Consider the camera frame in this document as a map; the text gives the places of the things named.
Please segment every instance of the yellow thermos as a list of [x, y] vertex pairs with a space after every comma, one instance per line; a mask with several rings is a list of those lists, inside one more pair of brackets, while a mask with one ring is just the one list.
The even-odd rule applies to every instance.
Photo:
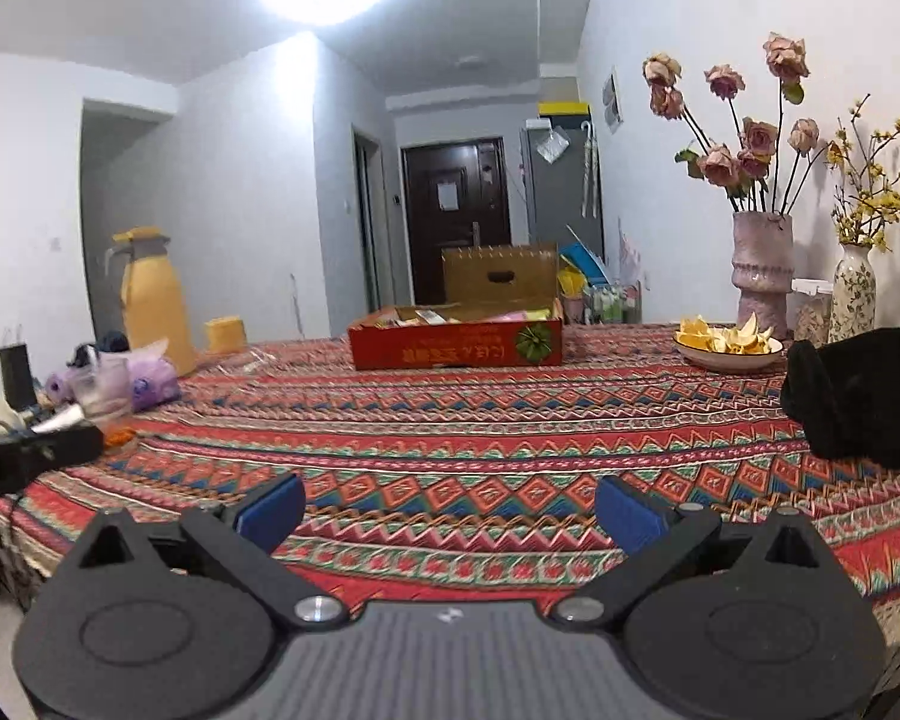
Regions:
[[170, 239], [157, 227], [135, 227], [118, 233], [113, 240], [118, 245], [106, 252], [106, 269], [111, 257], [130, 255], [120, 288], [130, 348], [139, 349], [166, 338], [167, 357], [178, 376], [191, 373], [197, 366], [197, 353], [190, 341], [180, 279], [167, 256]]

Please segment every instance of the white bowl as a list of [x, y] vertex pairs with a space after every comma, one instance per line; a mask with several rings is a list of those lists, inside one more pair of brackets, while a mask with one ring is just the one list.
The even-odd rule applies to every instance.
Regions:
[[674, 336], [680, 354], [687, 362], [693, 365], [705, 367], [707, 370], [717, 370], [721, 373], [745, 373], [750, 370], [762, 370], [773, 365], [783, 357], [783, 344], [776, 338], [770, 338], [767, 343], [770, 351], [766, 354], [728, 354], [725, 352], [709, 352], [695, 349], [693, 346], [684, 346]]

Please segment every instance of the white floral vase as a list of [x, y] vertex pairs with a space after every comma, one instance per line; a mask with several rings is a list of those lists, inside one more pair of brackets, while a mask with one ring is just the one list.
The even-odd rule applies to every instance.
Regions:
[[869, 264], [869, 247], [844, 244], [844, 259], [833, 274], [833, 307], [827, 343], [872, 330], [875, 316], [876, 276]]

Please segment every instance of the metal screw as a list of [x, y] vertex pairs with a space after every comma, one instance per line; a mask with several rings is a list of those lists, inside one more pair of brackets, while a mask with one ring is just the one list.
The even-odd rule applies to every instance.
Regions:
[[328, 623], [343, 614], [343, 604], [329, 595], [311, 595], [297, 601], [293, 613], [304, 622]]
[[573, 595], [557, 604], [554, 614], [565, 622], [593, 622], [604, 613], [604, 605], [596, 598]]

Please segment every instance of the pink rose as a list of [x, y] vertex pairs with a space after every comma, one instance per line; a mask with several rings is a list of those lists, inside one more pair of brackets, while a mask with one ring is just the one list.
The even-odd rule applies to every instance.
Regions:
[[817, 141], [820, 141], [820, 128], [813, 119], [797, 119], [793, 131], [787, 138], [787, 143], [802, 157], [817, 147]]
[[710, 151], [697, 160], [697, 167], [714, 186], [735, 187], [740, 183], [740, 166], [726, 145], [711, 146]]
[[740, 165], [740, 172], [753, 179], [766, 178], [770, 173], [770, 163], [760, 159], [749, 148], [737, 154], [737, 163]]
[[770, 33], [770, 40], [763, 44], [767, 52], [767, 67], [770, 72], [784, 84], [799, 83], [810, 74], [807, 70], [806, 53], [803, 39], [791, 40], [776, 32]]
[[703, 74], [710, 90], [721, 100], [733, 100], [738, 92], [746, 89], [744, 79], [730, 65], [714, 65]]
[[744, 146], [756, 156], [770, 159], [776, 153], [776, 127], [768, 122], [744, 119]]
[[650, 110], [664, 119], [679, 119], [683, 115], [683, 95], [679, 89], [653, 84], [650, 87]]
[[655, 53], [643, 63], [643, 77], [650, 86], [673, 86], [681, 73], [680, 63], [664, 53]]

